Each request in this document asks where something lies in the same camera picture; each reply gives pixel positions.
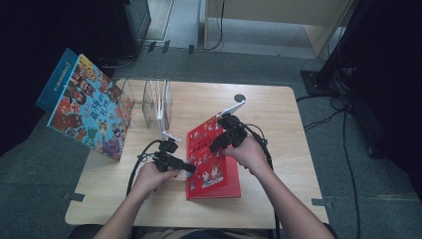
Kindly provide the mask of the red picture book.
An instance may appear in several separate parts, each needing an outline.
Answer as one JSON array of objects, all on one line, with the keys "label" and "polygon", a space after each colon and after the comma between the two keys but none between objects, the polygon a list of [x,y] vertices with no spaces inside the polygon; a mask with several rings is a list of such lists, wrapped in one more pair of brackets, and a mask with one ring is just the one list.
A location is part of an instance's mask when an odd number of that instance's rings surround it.
[{"label": "red picture book", "polygon": [[238,198],[241,186],[237,161],[210,145],[223,132],[211,117],[187,133],[187,161],[196,167],[186,174],[186,199]]}]

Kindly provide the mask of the dark blue monster picture book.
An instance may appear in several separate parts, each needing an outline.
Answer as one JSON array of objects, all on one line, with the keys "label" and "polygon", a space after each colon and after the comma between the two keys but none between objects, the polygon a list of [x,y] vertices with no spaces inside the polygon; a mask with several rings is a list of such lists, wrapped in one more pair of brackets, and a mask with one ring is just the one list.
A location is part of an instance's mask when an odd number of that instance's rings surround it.
[{"label": "dark blue monster picture book", "polygon": [[36,101],[36,106],[39,109],[50,113],[55,108],[67,86],[78,58],[79,56],[70,48],[65,50]]}]

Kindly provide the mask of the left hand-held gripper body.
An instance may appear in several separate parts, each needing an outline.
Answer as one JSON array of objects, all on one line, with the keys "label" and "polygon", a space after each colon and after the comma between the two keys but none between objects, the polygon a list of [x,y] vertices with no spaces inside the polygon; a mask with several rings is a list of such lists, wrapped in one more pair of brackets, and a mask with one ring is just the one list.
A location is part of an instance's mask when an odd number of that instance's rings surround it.
[{"label": "left hand-held gripper body", "polygon": [[185,162],[173,156],[177,150],[179,138],[174,137],[172,134],[164,131],[162,133],[164,140],[159,144],[158,151],[153,154],[153,160],[160,172],[165,172],[169,167],[172,169],[180,170],[185,168]]}]

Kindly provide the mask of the light blue animals picture book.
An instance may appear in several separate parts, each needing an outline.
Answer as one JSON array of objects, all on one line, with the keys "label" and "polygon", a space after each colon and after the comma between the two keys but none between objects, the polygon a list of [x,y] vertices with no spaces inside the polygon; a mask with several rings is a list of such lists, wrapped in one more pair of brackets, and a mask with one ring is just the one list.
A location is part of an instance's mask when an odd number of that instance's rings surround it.
[{"label": "light blue animals picture book", "polygon": [[127,80],[112,80],[80,54],[48,127],[120,160],[133,105]]}]

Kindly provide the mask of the light wooden cabinet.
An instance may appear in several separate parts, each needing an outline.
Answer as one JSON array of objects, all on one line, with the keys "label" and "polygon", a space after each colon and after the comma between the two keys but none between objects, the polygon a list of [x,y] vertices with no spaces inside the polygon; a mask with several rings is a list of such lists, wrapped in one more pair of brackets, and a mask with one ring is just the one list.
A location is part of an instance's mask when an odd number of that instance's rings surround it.
[{"label": "light wooden cabinet", "polygon": [[204,0],[205,19],[277,22],[304,25],[317,57],[334,32],[345,26],[357,0]]}]

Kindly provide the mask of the clear acrylic book rack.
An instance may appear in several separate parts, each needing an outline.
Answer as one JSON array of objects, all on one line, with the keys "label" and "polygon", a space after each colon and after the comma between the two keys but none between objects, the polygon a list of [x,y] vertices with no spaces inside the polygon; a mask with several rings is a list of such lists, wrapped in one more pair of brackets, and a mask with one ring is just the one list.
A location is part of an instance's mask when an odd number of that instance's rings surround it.
[{"label": "clear acrylic book rack", "polygon": [[158,133],[169,130],[172,95],[168,80],[122,79],[116,85],[122,88],[120,105],[129,110],[131,127],[156,129]]}]

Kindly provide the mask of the dark curtain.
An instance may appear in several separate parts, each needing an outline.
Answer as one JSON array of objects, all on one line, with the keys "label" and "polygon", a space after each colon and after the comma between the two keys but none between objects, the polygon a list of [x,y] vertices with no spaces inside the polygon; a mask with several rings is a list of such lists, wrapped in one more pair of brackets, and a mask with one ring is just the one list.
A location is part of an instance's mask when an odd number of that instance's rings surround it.
[{"label": "dark curtain", "polygon": [[350,86],[375,121],[371,143],[422,202],[422,0],[362,0],[355,21]]},{"label": "dark curtain", "polygon": [[0,0],[0,156],[25,140],[36,101],[66,49],[108,57],[109,0]]}]

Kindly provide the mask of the black metal stand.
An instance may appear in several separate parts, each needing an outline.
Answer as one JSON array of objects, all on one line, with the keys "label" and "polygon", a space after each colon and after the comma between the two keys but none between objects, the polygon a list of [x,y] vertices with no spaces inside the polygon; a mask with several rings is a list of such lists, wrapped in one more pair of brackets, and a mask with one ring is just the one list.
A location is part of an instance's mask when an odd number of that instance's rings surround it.
[{"label": "black metal stand", "polygon": [[343,0],[335,12],[329,14],[332,20],[329,20],[327,24],[322,26],[305,25],[311,46],[318,57],[327,49],[337,30],[340,30],[336,39],[337,44],[328,55],[323,67],[316,72],[301,71],[301,77],[309,95],[336,96],[339,94],[337,83],[334,81],[334,73],[341,65],[349,64],[348,60],[343,60],[340,56],[341,37],[359,2],[360,0]]}]

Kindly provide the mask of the person's left hand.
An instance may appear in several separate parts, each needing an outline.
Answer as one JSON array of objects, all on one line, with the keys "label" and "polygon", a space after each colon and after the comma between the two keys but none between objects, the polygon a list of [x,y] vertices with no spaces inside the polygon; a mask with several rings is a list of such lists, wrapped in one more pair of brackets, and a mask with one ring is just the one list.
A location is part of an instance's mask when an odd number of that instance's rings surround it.
[{"label": "person's left hand", "polygon": [[166,180],[176,177],[178,173],[178,170],[173,169],[160,172],[153,162],[147,162],[139,170],[130,194],[137,199],[146,199],[153,190]]}]

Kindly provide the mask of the dark cabinet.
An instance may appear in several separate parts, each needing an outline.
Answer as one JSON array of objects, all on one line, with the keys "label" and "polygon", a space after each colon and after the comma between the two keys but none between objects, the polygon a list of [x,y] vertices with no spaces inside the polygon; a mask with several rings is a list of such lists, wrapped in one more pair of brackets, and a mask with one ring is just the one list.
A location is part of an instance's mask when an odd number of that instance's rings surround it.
[{"label": "dark cabinet", "polygon": [[151,23],[147,0],[113,0],[124,53],[135,57]]}]

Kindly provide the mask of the person's lap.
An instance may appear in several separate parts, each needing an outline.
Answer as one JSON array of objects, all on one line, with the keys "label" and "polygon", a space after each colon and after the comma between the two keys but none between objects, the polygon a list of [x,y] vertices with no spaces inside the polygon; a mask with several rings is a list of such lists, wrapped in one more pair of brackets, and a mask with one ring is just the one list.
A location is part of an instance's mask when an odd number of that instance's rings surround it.
[{"label": "person's lap", "polygon": [[141,228],[130,239],[268,239],[268,235],[243,229]]}]

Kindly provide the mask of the person's right hand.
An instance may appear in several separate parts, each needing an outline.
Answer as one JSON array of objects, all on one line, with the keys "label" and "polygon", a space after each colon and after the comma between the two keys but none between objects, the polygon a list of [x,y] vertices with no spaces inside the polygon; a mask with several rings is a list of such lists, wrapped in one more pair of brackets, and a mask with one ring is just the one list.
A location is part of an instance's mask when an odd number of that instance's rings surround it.
[{"label": "person's right hand", "polygon": [[247,136],[240,146],[226,148],[223,152],[227,156],[234,157],[240,165],[246,167],[259,179],[264,178],[271,171],[262,148],[250,136]]}]

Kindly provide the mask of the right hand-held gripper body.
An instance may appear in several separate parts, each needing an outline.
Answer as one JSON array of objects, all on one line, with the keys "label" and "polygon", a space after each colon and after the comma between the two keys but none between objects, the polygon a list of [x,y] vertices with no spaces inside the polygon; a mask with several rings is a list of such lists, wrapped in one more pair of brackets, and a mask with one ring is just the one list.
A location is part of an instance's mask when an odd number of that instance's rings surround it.
[{"label": "right hand-held gripper body", "polygon": [[234,116],[234,112],[243,106],[245,102],[236,103],[216,116],[217,124],[224,129],[224,132],[216,138],[223,139],[226,142],[226,147],[228,145],[232,145],[233,147],[240,146],[243,139],[247,136],[245,125]]}]

